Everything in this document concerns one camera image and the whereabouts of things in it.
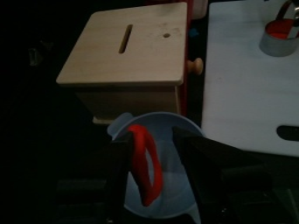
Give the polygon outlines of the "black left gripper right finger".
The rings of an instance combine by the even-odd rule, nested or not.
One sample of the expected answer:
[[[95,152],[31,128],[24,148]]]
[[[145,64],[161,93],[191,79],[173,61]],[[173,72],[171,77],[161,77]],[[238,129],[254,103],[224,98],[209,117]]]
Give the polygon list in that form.
[[[243,150],[172,128],[201,224],[270,224],[272,180],[260,160]]]

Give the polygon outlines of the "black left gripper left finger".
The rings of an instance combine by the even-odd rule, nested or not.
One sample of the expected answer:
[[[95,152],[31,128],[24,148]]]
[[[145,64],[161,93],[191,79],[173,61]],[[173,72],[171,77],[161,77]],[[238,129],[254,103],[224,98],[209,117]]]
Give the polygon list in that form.
[[[121,224],[132,139],[88,154],[57,183],[57,224]]]

